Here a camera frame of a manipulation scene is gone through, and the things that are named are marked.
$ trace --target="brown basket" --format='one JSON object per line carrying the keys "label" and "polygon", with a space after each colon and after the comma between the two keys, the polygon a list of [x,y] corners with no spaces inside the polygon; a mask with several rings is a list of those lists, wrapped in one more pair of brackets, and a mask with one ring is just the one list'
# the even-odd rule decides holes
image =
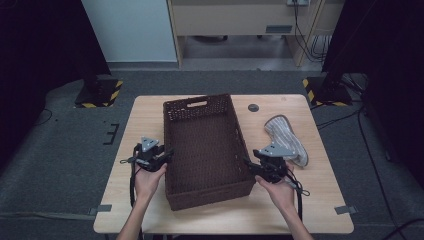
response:
{"label": "brown basket", "polygon": [[174,149],[165,174],[171,209],[249,195],[255,179],[243,163],[248,153],[230,95],[176,100],[163,106],[165,148]]}

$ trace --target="gray carpet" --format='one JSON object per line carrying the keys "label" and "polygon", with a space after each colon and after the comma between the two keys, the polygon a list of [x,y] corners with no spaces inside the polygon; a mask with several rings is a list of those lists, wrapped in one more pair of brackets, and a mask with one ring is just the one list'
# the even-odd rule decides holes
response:
{"label": "gray carpet", "polygon": [[[76,81],[47,97],[38,123],[0,177],[0,212],[86,214],[99,205],[134,99],[139,95],[174,94],[303,94],[301,80],[317,72],[215,71],[114,72],[124,81],[109,108],[78,109],[73,101],[81,89]],[[319,107],[317,124],[359,109]],[[398,224],[424,217],[424,191],[401,163],[385,159],[384,149],[369,120],[362,116],[372,156]],[[119,124],[112,145],[107,132]],[[316,239],[382,239],[394,230],[376,174],[360,135],[356,115],[320,130],[345,201],[359,212],[352,215],[349,235],[315,234]],[[0,239],[104,239],[93,221],[1,219]],[[403,230],[407,239],[422,239],[424,223]],[[391,239],[402,239],[396,235]]]}

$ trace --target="forearm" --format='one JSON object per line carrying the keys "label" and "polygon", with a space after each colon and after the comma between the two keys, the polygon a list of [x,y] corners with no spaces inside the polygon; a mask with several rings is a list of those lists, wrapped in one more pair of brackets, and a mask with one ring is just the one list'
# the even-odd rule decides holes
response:
{"label": "forearm", "polygon": [[285,209],[281,208],[280,212],[286,220],[286,223],[290,229],[290,232],[292,233],[294,240],[313,239],[303,222],[300,220],[299,215],[297,214],[296,209],[294,207]]}
{"label": "forearm", "polygon": [[119,233],[117,239],[137,239],[140,232],[141,223],[143,222],[144,214],[149,205],[151,196],[140,196],[134,203],[130,216],[127,219],[124,227]]}

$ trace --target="gray sneaker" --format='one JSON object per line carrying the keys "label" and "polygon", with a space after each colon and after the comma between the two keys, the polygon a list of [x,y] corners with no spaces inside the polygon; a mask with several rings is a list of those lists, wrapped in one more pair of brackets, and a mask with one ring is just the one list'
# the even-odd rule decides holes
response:
{"label": "gray sneaker", "polygon": [[291,160],[300,167],[308,165],[308,154],[302,143],[294,135],[290,122],[284,115],[272,117],[265,123],[265,130],[270,135],[273,142],[292,150],[295,157],[284,157],[284,160]]}

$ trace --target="wall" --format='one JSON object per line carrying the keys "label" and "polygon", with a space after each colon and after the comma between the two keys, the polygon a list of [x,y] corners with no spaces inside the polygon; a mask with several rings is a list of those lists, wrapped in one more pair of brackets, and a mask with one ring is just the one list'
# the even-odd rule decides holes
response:
{"label": "wall", "polygon": [[82,0],[108,62],[177,62],[166,0]]}

